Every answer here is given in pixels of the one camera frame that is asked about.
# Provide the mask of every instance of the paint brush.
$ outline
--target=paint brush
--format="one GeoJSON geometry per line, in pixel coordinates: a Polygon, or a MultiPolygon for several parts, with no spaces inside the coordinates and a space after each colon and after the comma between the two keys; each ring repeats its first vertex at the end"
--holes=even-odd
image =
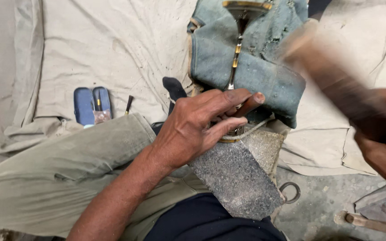
{"type": "Polygon", "coordinates": [[[98,90],[98,99],[96,100],[97,103],[97,109],[98,111],[102,111],[102,105],[101,105],[101,91],[98,90]]]}
{"type": "Polygon", "coordinates": [[[130,109],[130,105],[132,104],[132,100],[133,100],[133,96],[130,95],[129,100],[127,101],[126,112],[124,113],[124,115],[129,114],[129,109],[130,109]]]}

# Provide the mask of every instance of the man's left hand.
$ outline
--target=man's left hand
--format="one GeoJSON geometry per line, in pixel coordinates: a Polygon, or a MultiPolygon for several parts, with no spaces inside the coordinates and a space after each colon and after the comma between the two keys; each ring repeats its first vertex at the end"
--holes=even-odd
{"type": "Polygon", "coordinates": [[[245,125],[245,117],[229,116],[250,96],[247,89],[214,89],[178,99],[152,144],[151,152],[159,156],[159,166],[175,170],[211,149],[228,131],[245,125]],[[218,123],[208,128],[210,121],[218,123]]]}

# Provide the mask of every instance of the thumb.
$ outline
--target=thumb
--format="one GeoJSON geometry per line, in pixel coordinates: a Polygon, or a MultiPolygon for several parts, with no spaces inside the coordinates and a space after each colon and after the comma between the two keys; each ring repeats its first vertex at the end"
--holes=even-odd
{"type": "Polygon", "coordinates": [[[248,123],[248,120],[245,117],[230,117],[221,122],[218,122],[216,125],[212,126],[206,131],[204,143],[205,146],[208,149],[212,148],[217,143],[217,141],[220,140],[230,130],[244,126],[246,123],[248,123]]]}

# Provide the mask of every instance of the metal ring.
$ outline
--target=metal ring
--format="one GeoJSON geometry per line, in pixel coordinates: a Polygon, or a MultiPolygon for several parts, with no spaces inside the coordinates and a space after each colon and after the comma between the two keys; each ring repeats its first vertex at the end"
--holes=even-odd
{"type": "Polygon", "coordinates": [[[297,193],[296,193],[296,196],[292,200],[287,200],[287,197],[284,195],[285,203],[287,203],[287,204],[294,203],[300,197],[300,188],[299,188],[299,186],[296,183],[294,183],[292,181],[289,181],[289,182],[286,182],[286,183],[282,184],[282,186],[279,188],[280,192],[282,193],[282,190],[284,190],[289,185],[294,186],[294,188],[296,189],[297,193]]]}

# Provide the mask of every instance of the blue case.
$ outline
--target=blue case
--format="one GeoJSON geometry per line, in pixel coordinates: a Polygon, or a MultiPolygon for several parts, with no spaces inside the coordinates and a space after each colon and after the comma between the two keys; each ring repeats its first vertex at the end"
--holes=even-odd
{"type": "Polygon", "coordinates": [[[100,91],[102,110],[109,109],[112,118],[110,98],[106,88],[100,86],[90,90],[86,87],[79,87],[74,90],[74,114],[78,123],[84,126],[95,123],[93,110],[97,106],[98,91],[100,91]]]}

